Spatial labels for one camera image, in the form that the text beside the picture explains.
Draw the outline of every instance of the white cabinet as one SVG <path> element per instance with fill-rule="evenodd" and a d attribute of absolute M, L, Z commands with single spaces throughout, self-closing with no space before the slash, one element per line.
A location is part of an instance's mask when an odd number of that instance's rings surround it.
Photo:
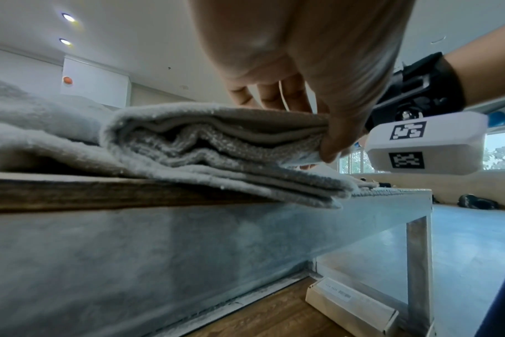
<path fill-rule="evenodd" d="M 98 64 L 64 58 L 62 77 L 72 79 L 72 84 L 60 84 L 60 93 L 89 98 L 100 104 L 124 108 L 130 106 L 130 79 Z"/>

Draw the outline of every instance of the label on box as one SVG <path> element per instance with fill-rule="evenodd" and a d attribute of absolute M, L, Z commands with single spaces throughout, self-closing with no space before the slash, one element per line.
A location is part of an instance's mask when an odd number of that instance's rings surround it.
<path fill-rule="evenodd" d="M 345 289 L 345 287 L 342 287 L 338 282 L 329 278 L 323 279 L 317 284 L 317 287 L 345 302 L 350 301 L 352 298 L 352 295 Z"/>

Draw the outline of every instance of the gray towel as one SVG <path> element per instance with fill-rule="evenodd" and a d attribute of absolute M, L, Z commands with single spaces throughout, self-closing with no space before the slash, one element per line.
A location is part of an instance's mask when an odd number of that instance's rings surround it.
<path fill-rule="evenodd" d="M 46 100 L 0 81 L 0 170 L 45 159 L 92 174 L 201 184 L 337 208 L 359 187 L 348 175 L 291 169 L 320 162 L 327 118 L 175 103 L 111 112 L 90 100 Z"/>

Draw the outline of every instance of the cardboard box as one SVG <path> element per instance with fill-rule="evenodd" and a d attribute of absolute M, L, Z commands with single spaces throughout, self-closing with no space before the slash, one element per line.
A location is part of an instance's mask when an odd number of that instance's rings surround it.
<path fill-rule="evenodd" d="M 306 302 L 355 337 L 397 334 L 398 311 L 329 278 L 310 285 Z"/>

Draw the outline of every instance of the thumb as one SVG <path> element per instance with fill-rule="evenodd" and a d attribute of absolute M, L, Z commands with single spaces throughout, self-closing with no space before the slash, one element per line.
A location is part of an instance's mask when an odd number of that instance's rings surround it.
<path fill-rule="evenodd" d="M 330 114 L 329 129 L 319 149 L 325 163 L 333 162 L 340 152 L 351 147 L 363 134 L 369 113 Z"/>

